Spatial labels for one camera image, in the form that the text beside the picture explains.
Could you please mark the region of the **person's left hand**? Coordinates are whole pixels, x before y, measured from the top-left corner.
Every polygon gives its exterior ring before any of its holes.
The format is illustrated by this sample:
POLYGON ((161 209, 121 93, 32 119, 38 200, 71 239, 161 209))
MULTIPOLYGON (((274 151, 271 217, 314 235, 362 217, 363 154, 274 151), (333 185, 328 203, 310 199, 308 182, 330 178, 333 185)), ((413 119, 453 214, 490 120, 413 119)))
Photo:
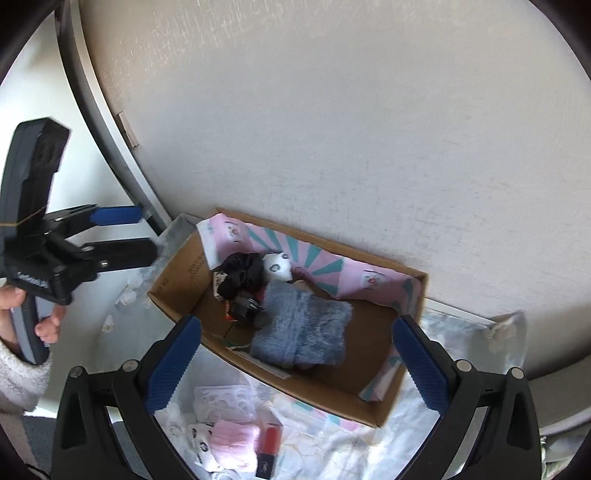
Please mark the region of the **person's left hand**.
MULTIPOLYGON (((2 343, 14 354, 20 353, 18 339, 11 320, 11 310, 22 305, 26 292, 5 284, 1 287, 0 298, 0 337, 2 343)), ((59 340, 61 324, 66 315, 66 308, 55 305, 52 314, 42 319, 35 327, 35 334, 47 344, 54 344, 59 340)))

